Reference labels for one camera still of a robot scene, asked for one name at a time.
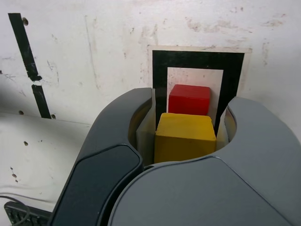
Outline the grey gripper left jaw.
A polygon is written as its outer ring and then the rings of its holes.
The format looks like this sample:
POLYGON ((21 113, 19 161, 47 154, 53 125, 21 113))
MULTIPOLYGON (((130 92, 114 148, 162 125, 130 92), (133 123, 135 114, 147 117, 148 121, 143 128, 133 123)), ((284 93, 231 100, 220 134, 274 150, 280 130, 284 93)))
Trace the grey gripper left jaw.
POLYGON ((136 131, 154 106, 154 90, 138 88, 108 104, 94 121, 48 222, 105 226, 122 190, 143 172, 136 131))

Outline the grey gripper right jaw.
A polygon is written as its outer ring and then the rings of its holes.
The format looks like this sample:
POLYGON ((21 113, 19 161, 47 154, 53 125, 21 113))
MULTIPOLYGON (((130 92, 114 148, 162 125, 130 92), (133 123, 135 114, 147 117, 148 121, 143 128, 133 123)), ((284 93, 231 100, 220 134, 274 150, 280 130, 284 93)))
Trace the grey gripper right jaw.
POLYGON ((262 104, 225 110, 230 142, 189 161, 161 163, 117 199, 110 226, 298 226, 301 145, 262 104))

